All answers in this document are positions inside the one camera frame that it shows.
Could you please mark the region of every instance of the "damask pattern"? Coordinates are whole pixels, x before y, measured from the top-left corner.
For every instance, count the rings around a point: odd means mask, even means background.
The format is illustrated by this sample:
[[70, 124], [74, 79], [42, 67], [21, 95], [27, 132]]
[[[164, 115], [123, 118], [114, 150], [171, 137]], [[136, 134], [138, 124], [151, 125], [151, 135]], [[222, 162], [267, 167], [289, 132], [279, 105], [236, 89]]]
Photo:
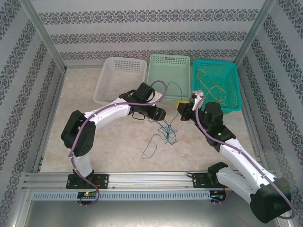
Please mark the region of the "damask pattern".
[[21, 60], [24, 58], [25, 52], [27, 51], [28, 46], [30, 45], [34, 34], [36, 33], [35, 27], [32, 22], [29, 20], [25, 28], [22, 31], [21, 36], [18, 39], [9, 59], [4, 65], [3, 70], [0, 75], [0, 105], [5, 98], [12, 79], [15, 77], [17, 69], [20, 66]]
[[268, 35], [271, 44], [273, 45], [279, 59], [288, 73], [287, 75], [290, 78], [293, 87], [295, 88], [296, 93], [299, 95], [299, 99], [303, 104], [303, 76], [302, 69], [297, 64], [297, 60], [291, 54], [286, 41], [283, 39], [283, 36], [276, 24], [272, 20], [271, 16], [268, 16], [263, 23], [263, 28]]
[[125, 57], [148, 59], [151, 54], [186, 55], [191, 58], [234, 58], [238, 50], [147, 50], [147, 51], [88, 51], [88, 52], [61, 52], [66, 60], [96, 60], [109, 57]]
[[246, 32], [132, 32], [51, 35], [55, 44], [243, 41]]
[[254, 122], [255, 129], [256, 129], [256, 131], [257, 131], [258, 139], [259, 139], [259, 141], [260, 141], [260, 145], [261, 145], [261, 147], [262, 147], [262, 151], [263, 151], [263, 154], [264, 154], [264, 156], [265, 156], [265, 160], [266, 160], [267, 166], [269, 167], [270, 164], [269, 164], [269, 162], [268, 162], [268, 158], [267, 158], [267, 156], [266, 156], [266, 153], [264, 152], [264, 146], [263, 146], [263, 143], [262, 143], [262, 140], [261, 140], [261, 137], [260, 137], [258, 128], [257, 128], [257, 123], [256, 123], [255, 117], [254, 117], [254, 115], [253, 115], [253, 112], [252, 112], [252, 109], [251, 109], [251, 106], [250, 106], [248, 97], [247, 97], [247, 95], [246, 95], [245, 89], [244, 89], [244, 87], [243, 87], [243, 84], [242, 84], [242, 89], [243, 89], [243, 92], [244, 92], [244, 95], [245, 95], [245, 98], [246, 98], [248, 107], [249, 107], [249, 109], [250, 109], [250, 114], [251, 114], [252, 120], [253, 120], [253, 122]]
[[263, 118], [263, 123], [266, 128], [267, 135], [269, 137], [269, 141], [274, 150], [274, 154], [277, 159], [278, 166], [280, 171], [285, 179], [288, 180], [291, 192], [292, 192], [292, 204], [296, 208], [296, 214], [301, 224], [303, 224], [303, 201], [302, 196], [299, 194], [299, 188], [295, 185], [296, 181], [294, 180], [294, 175], [290, 171], [290, 164], [288, 163], [287, 158], [285, 157], [285, 153], [283, 147], [281, 146], [280, 139], [276, 133], [275, 126], [269, 114], [267, 105], [265, 103], [264, 97], [262, 95], [261, 89], [258, 85], [255, 73], [251, 67], [250, 61], [247, 56], [244, 57], [242, 61], [242, 65], [247, 74], [248, 80], [250, 82], [250, 87], [253, 91], [254, 97], [256, 99], [257, 105], [259, 107], [259, 112]]
[[253, 21], [257, 9], [154, 9], [94, 12], [39, 13], [45, 25], [180, 22], [180, 21]]
[[303, 38], [303, 7], [298, 0], [278, 0], [288, 19], [297, 29], [301, 39]]
[[7, 0], [4, 2], [0, 10], [0, 40], [2, 40], [20, 9], [21, 4], [18, 0]]
[[53, 75], [56, 69], [56, 64], [54, 60], [51, 61], [50, 67], [48, 68], [47, 74], [45, 76], [41, 91], [39, 93], [35, 109], [33, 111], [32, 117], [29, 121], [28, 128], [26, 130], [20, 151], [18, 153], [18, 158], [14, 164], [14, 171], [12, 171], [12, 176], [9, 179], [9, 185], [7, 190], [4, 192], [4, 199], [1, 201], [2, 205], [0, 208], [0, 226], [5, 226], [5, 222], [8, 219], [8, 215], [13, 204], [13, 198], [16, 195], [17, 186], [20, 182], [21, 173], [23, 171], [24, 165], [26, 163], [27, 155], [32, 145], [32, 139], [34, 137], [39, 118], [41, 116], [43, 106], [46, 100], [46, 96], [51, 85]]
[[35, 168], [35, 164], [36, 164], [36, 161], [37, 161], [37, 158], [38, 158], [38, 154], [39, 154], [39, 151], [40, 151], [40, 148], [41, 148], [41, 145], [42, 145], [42, 141], [43, 141], [43, 138], [44, 138], [44, 133], [46, 131], [46, 127], [47, 127], [47, 123], [48, 123], [48, 118], [51, 115], [51, 111], [52, 111], [52, 107], [53, 107], [53, 102], [54, 102], [54, 99], [56, 97], [56, 93], [57, 93], [57, 89], [58, 89], [58, 86], [59, 86], [60, 81], [61, 81], [61, 77], [62, 77], [62, 73], [60, 73], [60, 76], [59, 76], [56, 88], [54, 90], [54, 96], [53, 96], [53, 99], [52, 99], [52, 103], [51, 103], [51, 105], [49, 107], [49, 110], [48, 110], [48, 113], [47, 113], [46, 121], [45, 121], [45, 124], [44, 124], [44, 127], [43, 127], [43, 132], [41, 134], [41, 139], [39, 141], [39, 145], [38, 145], [38, 148], [37, 148], [37, 151], [36, 151], [36, 156], [35, 156], [35, 159], [34, 159], [34, 162], [33, 162], [32, 172], [34, 171], [34, 168]]
[[42, 42], [22, 85], [22, 89], [20, 90], [16, 104], [13, 108], [13, 111], [11, 112], [12, 115], [9, 117], [9, 122], [6, 124], [7, 127], [4, 129], [3, 135], [1, 136], [0, 170], [2, 170], [2, 165], [5, 162], [5, 157], [8, 155], [8, 151], [10, 150], [12, 139], [15, 137], [17, 127], [19, 126], [19, 121], [21, 120], [21, 117], [27, 105], [27, 101], [40, 71], [46, 52], [47, 48]]
[[298, 159], [300, 160], [300, 164], [303, 165], [303, 136], [300, 134], [300, 130], [298, 130], [297, 123], [294, 121], [292, 111], [287, 105], [287, 100], [284, 98], [282, 89], [278, 84], [274, 72], [272, 71], [268, 59], [264, 54], [263, 48], [257, 38], [252, 42], [251, 47], [259, 62], [259, 66], [264, 73], [268, 88], [276, 102], [281, 119], [284, 122], [286, 131], [289, 134], [289, 138], [291, 138], [292, 145], [294, 146], [294, 150], [297, 153]]

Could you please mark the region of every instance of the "green cable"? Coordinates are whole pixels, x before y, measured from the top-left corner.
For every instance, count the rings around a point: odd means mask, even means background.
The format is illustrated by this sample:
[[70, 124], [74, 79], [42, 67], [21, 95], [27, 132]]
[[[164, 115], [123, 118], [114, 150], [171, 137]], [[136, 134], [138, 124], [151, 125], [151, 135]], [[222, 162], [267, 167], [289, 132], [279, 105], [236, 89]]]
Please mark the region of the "green cable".
[[[181, 87], [180, 87], [177, 83], [175, 83], [174, 81], [170, 81], [170, 82], [167, 84], [167, 88], [169, 87], [169, 85], [170, 85], [171, 83], [175, 84], [175, 85], [180, 89], [180, 92], [181, 92], [181, 100], [182, 100], [182, 99], [183, 99], [183, 93], [182, 93]], [[150, 141], [148, 142], [148, 144], [147, 144], [145, 150], [144, 150], [143, 153], [141, 154], [141, 158], [143, 158], [143, 159], [149, 159], [149, 158], [151, 158], [151, 157], [156, 153], [157, 145], [156, 145], [156, 148], [155, 148], [155, 150], [154, 150], [154, 152], [153, 152], [153, 154], [152, 154], [151, 156], [149, 156], [149, 157], [143, 157], [143, 155], [145, 154], [145, 152], [146, 152], [146, 150], [147, 150], [147, 148], [148, 148], [148, 146], [149, 146], [149, 144], [150, 144], [150, 142], [152, 141], [152, 138], [153, 138], [154, 136], [159, 136], [162, 140], [166, 140], [165, 144], [166, 144], [166, 143], [169, 143], [170, 145], [174, 145], [175, 143], [178, 142], [178, 141], [177, 141], [177, 135], [176, 135], [176, 132], [177, 132], [178, 130], [173, 130], [173, 128], [171, 127], [171, 124], [172, 124], [173, 121], [176, 119], [176, 117], [178, 116], [178, 114], [179, 114], [179, 113], [176, 114], [176, 116], [172, 119], [172, 121], [170, 122], [170, 124], [168, 124], [168, 122], [167, 122], [166, 120], [163, 120], [163, 121], [167, 124], [167, 126], [162, 125], [162, 124], [161, 124], [160, 122], [158, 122], [158, 121], [153, 121], [153, 120], [148, 119], [149, 122], [156, 122], [156, 123], [160, 126], [160, 128], [158, 129], [158, 132], [161, 133], [162, 135], [164, 135], [165, 138], [162, 138], [161, 135], [159, 135], [159, 134], [154, 134], [154, 135], [151, 137]]]

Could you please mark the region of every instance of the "vent slot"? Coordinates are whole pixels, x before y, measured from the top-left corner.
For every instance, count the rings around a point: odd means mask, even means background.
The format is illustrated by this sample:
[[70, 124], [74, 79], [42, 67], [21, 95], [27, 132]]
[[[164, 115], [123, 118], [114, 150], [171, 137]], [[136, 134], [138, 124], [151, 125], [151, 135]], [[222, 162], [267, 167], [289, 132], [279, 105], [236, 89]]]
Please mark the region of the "vent slot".
[[[34, 201], [75, 201], [78, 192], [35, 192]], [[209, 191], [100, 192], [101, 201], [210, 200]]]

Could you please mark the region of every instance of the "metal base plate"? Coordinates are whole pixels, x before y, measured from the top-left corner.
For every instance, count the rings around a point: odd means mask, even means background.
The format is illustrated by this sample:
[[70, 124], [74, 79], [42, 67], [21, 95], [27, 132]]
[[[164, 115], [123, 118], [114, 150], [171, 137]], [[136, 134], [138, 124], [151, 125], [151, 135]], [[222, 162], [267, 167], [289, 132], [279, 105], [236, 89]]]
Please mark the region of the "metal base plate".
[[[92, 183], [99, 189], [107, 189], [108, 186], [108, 174], [94, 174]], [[84, 182], [75, 174], [69, 174], [66, 183], [67, 189], [94, 189], [93, 186]]]

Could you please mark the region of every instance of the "white plastic basket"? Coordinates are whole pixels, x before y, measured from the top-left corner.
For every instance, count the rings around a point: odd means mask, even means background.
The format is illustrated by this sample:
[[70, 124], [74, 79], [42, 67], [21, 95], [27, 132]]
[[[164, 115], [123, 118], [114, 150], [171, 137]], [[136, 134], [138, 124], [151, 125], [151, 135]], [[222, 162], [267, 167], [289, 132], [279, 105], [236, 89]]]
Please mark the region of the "white plastic basket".
[[93, 100], [106, 105], [144, 82], [147, 63], [133, 58], [107, 58], [104, 62]]

